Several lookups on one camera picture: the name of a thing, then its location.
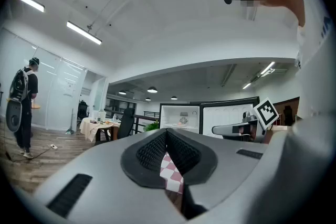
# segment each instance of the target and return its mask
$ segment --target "person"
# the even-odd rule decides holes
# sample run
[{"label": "person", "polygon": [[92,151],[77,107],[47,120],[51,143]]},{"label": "person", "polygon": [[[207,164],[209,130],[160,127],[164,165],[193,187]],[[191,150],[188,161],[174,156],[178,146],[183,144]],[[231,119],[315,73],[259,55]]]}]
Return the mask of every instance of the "person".
[{"label": "person", "polygon": [[[29,66],[24,69],[25,72],[38,71],[38,66],[40,61],[38,58],[33,58],[29,61]],[[28,159],[32,159],[33,155],[30,152],[30,136],[32,129],[32,117],[31,117],[31,107],[32,107],[32,99],[34,99],[37,95],[37,76],[30,72],[28,75],[28,92],[27,97],[22,100],[22,113],[21,113],[21,123],[17,132],[14,133],[16,137],[17,145],[20,147],[20,153],[24,154],[23,156]]]},{"label": "person", "polygon": [[[306,77],[306,71],[302,72],[303,66],[309,66],[308,63],[317,52],[319,55],[326,55],[326,50],[331,50],[332,38],[334,37],[334,27],[330,15],[328,14],[326,7],[322,0],[241,0],[247,6],[268,6],[268,7],[286,7],[291,10],[297,20],[297,41],[298,41],[298,53],[296,56],[296,66],[298,72],[296,77],[301,85],[301,94],[297,116],[306,119],[313,115],[321,113],[321,111],[331,111],[332,102],[322,102],[322,99],[326,99],[323,91],[315,91],[316,85],[321,87],[325,84],[322,78],[315,77],[314,80],[309,80]],[[328,68],[325,63],[320,65],[320,68]]]}]

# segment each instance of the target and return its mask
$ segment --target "pink checkered cloth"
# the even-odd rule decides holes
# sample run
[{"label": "pink checkered cloth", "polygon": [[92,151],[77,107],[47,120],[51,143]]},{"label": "pink checkered cloth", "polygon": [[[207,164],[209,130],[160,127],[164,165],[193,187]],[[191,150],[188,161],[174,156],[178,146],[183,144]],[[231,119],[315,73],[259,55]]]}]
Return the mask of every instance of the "pink checkered cloth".
[{"label": "pink checkered cloth", "polygon": [[183,192],[183,177],[177,170],[169,154],[166,153],[161,163],[160,176],[166,179],[166,189],[176,193]]}]

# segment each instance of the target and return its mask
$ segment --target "railing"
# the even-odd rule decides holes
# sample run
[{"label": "railing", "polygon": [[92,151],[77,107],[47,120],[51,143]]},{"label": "railing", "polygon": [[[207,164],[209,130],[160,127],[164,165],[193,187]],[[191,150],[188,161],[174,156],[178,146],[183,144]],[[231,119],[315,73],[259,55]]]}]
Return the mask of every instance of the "railing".
[{"label": "railing", "polygon": [[160,117],[159,112],[144,111],[143,114],[144,114],[144,116],[147,116],[147,117],[154,117],[154,118],[159,118]]},{"label": "railing", "polygon": [[[120,112],[120,111],[116,111],[116,110],[109,110],[109,109],[104,109],[105,111],[111,112],[111,113],[115,113],[115,114],[120,114],[120,115],[124,115],[124,113]],[[147,117],[147,116],[141,116],[141,115],[134,115],[135,118],[135,122],[133,122],[133,124],[135,124],[135,128],[131,129],[132,131],[135,131],[135,134],[137,133],[142,133],[141,131],[138,130],[139,126],[145,127],[146,125],[140,124],[139,123],[139,119],[142,120],[148,120],[148,121],[157,121],[158,119],[153,118],[153,117]]]}]

